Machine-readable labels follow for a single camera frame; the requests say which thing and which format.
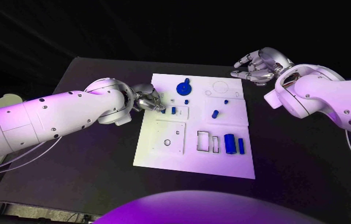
table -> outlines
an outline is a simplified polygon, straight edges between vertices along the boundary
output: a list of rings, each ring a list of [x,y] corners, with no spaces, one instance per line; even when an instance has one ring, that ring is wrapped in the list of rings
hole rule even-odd
[[[54,90],[83,90],[99,78],[130,86],[153,73],[229,78],[232,67],[75,58]],[[351,217],[351,151],[323,114],[294,118],[262,99],[273,89],[242,81],[255,180],[132,166],[143,113],[122,126],[95,123],[65,136],[47,154],[10,171],[0,201],[102,215],[137,198],[174,190],[234,193],[273,202],[325,222]],[[43,146],[40,152],[52,145]],[[24,157],[13,166],[24,163]]]

white board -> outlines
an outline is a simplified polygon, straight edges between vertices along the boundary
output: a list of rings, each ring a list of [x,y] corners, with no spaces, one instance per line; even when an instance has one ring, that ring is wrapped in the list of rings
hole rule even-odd
[[[187,96],[180,96],[176,86],[184,78],[190,80],[192,92]],[[161,104],[167,108],[164,114],[144,111],[132,165],[254,179],[241,80],[153,74],[151,84],[160,94]],[[212,118],[213,110],[219,112],[215,119]],[[208,132],[209,151],[196,149],[197,131]],[[238,138],[244,139],[244,155],[225,153],[225,134],[234,134],[236,149]],[[169,146],[164,145],[167,138],[173,139]]]

floor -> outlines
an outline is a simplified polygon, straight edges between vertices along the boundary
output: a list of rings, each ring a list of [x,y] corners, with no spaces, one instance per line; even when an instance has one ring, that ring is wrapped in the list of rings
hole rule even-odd
[[[4,215],[15,215],[18,217],[26,217],[26,218],[47,218],[53,221],[67,221],[69,217],[75,213],[65,212],[65,211],[57,211],[57,210],[49,210],[43,208],[36,208],[36,207],[28,207],[23,205],[7,205]],[[82,222],[82,217],[83,214],[76,214],[72,216],[69,219],[69,222]],[[91,216],[91,220],[95,221],[99,217],[98,216]]]

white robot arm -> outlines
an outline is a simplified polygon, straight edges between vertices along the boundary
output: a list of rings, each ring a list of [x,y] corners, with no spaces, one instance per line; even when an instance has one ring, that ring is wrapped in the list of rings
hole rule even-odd
[[[294,65],[273,48],[248,54],[234,67],[247,62],[248,72],[232,71],[231,76],[252,81],[257,86],[277,78],[274,90],[264,96],[273,108],[283,105],[300,119],[319,111],[339,128],[351,131],[351,81],[326,67]]]
[[[131,88],[109,78],[92,82],[85,91],[0,108],[0,156],[73,133],[95,121],[127,123],[131,109],[163,110],[158,94],[151,84]]]

dark wall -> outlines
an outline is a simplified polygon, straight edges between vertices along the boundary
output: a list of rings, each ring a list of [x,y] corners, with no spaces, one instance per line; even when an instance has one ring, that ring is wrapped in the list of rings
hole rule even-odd
[[[0,0],[0,92],[50,94],[75,56],[232,65],[265,46],[348,77],[342,2]]]

